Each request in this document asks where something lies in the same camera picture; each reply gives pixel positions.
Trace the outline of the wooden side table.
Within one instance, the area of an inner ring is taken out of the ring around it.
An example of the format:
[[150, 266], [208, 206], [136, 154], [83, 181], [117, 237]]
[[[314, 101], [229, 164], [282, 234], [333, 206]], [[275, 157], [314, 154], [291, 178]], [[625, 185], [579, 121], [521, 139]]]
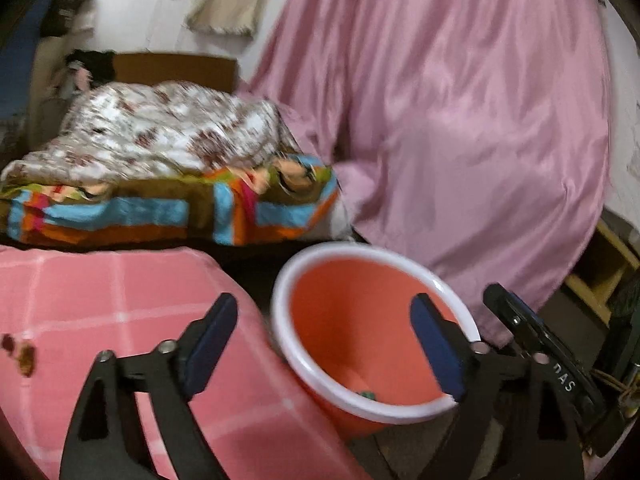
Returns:
[[623, 278], [639, 269], [639, 258], [599, 220], [585, 251], [564, 285], [605, 325], [612, 318], [610, 302]]

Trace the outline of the small red fruit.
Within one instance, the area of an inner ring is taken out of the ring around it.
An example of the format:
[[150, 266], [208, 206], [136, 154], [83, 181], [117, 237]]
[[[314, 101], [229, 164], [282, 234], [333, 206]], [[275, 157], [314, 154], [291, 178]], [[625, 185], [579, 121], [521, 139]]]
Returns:
[[12, 354], [15, 350], [15, 340], [10, 334], [4, 334], [1, 338], [1, 348]]

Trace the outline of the colourful striped blanket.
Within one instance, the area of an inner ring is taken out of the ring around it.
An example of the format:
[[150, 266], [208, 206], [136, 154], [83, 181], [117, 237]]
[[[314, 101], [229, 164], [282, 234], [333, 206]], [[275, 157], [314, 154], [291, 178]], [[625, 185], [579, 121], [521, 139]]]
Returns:
[[37, 247], [98, 248], [177, 240], [224, 246], [348, 240], [336, 175], [302, 154], [250, 169], [93, 185], [11, 185], [1, 233]]

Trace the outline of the pink plaid bed blanket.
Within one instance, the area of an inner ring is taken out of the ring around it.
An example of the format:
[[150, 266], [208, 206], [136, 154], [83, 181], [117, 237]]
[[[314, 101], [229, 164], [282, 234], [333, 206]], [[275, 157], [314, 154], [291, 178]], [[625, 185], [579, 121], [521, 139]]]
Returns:
[[361, 479], [215, 260], [1, 251], [6, 479]]

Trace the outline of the pink satin curtain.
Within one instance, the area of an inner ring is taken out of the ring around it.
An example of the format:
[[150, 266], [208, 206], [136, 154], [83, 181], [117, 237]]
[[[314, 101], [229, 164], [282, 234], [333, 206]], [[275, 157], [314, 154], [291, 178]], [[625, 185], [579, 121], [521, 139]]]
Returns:
[[610, 71], [596, 0], [288, 0], [246, 91], [333, 167], [356, 232], [442, 278], [482, 336], [596, 228]]

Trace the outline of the wooden headboard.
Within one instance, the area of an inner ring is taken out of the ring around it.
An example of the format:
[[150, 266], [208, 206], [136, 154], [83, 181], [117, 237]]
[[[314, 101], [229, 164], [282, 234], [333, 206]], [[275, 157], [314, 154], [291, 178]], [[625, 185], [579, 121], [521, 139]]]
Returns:
[[127, 84], [161, 84], [187, 81], [232, 93], [239, 81], [239, 65], [233, 58], [179, 53], [119, 53], [113, 60], [115, 80]]

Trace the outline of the left dried fruit slice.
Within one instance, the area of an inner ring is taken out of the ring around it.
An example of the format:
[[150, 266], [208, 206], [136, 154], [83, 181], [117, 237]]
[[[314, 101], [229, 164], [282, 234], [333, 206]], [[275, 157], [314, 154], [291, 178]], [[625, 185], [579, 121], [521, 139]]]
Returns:
[[31, 341], [25, 340], [17, 351], [16, 362], [18, 370], [24, 377], [32, 377], [36, 369], [37, 349]]

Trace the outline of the red bucket white rim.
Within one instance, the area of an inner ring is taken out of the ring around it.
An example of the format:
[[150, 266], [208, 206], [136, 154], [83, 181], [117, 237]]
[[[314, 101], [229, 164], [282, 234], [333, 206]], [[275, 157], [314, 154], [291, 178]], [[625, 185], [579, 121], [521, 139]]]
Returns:
[[285, 361], [346, 440], [436, 418], [456, 401], [440, 390], [410, 322], [425, 292], [470, 341], [471, 312], [437, 275], [389, 250], [323, 243], [279, 272], [271, 326]]

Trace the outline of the white brown floral quilt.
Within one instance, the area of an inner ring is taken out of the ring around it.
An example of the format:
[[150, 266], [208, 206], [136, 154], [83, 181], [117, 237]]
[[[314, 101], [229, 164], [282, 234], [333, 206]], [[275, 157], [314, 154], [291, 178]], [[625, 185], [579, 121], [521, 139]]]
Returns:
[[110, 82], [78, 96], [58, 134], [2, 170], [5, 185], [95, 184], [253, 168], [298, 146], [268, 100], [185, 81]]

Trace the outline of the beige cloth on wall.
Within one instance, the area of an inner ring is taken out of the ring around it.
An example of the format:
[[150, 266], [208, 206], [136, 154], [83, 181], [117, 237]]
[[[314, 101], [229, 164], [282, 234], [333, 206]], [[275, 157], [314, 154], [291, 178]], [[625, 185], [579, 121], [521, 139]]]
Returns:
[[194, 32], [254, 38], [268, 0], [192, 0], [184, 24]]

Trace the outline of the pile of clothes by headboard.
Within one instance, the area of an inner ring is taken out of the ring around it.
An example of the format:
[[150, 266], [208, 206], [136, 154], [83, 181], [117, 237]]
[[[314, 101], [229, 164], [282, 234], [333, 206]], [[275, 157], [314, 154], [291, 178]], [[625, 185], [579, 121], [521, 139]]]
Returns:
[[115, 80], [114, 51], [73, 50], [52, 77], [47, 96], [69, 100]]

